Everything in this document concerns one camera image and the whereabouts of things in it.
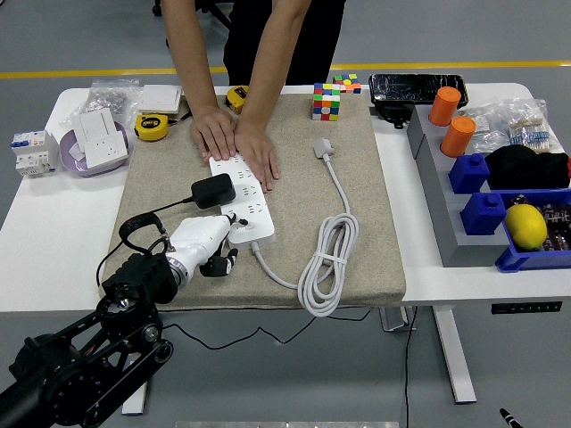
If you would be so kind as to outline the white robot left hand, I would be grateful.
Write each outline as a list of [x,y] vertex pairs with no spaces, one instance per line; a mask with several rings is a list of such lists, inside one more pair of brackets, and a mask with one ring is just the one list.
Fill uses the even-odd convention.
[[180,223],[170,237],[166,252],[177,286],[188,285],[196,267],[207,277],[229,274],[236,263],[238,250],[230,250],[226,257],[221,251],[235,223],[246,226],[248,221],[233,214],[186,218]]

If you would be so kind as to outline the person's left hand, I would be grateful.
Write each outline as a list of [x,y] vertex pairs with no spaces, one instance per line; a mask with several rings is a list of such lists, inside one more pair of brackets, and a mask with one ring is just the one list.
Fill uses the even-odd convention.
[[254,122],[241,119],[235,131],[235,145],[251,172],[267,193],[273,189],[273,182],[279,179],[279,166],[275,147],[266,128]]

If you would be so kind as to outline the person's right hand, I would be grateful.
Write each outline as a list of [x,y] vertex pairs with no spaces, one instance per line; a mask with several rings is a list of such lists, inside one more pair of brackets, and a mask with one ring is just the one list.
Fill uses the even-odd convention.
[[226,161],[236,154],[235,127],[232,116],[220,107],[193,109],[191,136],[205,163]]

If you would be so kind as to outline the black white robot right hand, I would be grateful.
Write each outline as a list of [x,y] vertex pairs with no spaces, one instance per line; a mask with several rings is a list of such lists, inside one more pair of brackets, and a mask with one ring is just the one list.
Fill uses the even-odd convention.
[[507,409],[502,407],[499,412],[510,428],[523,428],[523,425]]

